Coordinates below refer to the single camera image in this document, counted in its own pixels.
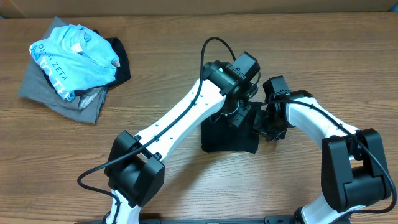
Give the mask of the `black t-shirt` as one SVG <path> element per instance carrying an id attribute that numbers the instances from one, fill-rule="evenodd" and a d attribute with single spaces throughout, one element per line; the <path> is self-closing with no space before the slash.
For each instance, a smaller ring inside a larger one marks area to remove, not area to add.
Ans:
<path id="1" fill-rule="evenodd" d="M 201 148 L 210 152 L 249 152 L 255 154 L 258 150 L 259 135 L 253 130 L 256 112 L 254 107 L 260 102 L 249 102 L 251 106 L 248 115 L 240 127 L 231 124 L 224 116 L 212 122 L 210 118 L 201 123 Z"/>

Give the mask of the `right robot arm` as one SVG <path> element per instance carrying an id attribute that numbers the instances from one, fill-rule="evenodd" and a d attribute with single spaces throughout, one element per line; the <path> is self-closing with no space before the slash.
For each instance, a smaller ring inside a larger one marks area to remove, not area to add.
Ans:
<path id="1" fill-rule="evenodd" d="M 266 223 L 349 223 L 354 214 L 382 214 L 395 207 L 397 189 L 377 131 L 346 124 L 309 92 L 289 90 L 282 76 L 262 87 L 266 109 L 256 111 L 255 131 L 277 141 L 289 128 L 299 128 L 322 151 L 321 195 L 293 215 L 266 217 Z"/>

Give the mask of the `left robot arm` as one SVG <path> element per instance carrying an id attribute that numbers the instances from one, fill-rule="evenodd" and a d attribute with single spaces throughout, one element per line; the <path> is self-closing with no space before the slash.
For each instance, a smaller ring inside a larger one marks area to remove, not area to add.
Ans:
<path id="1" fill-rule="evenodd" d="M 202 126 L 202 149 L 255 152 L 251 128 L 260 74 L 257 59 L 243 52 L 233 63 L 208 62 L 190 92 L 148 128 L 127 131 L 113 142 L 104 173 L 114 195 L 103 223 L 139 223 L 141 208 L 160 190 L 165 161 L 195 129 Z"/>

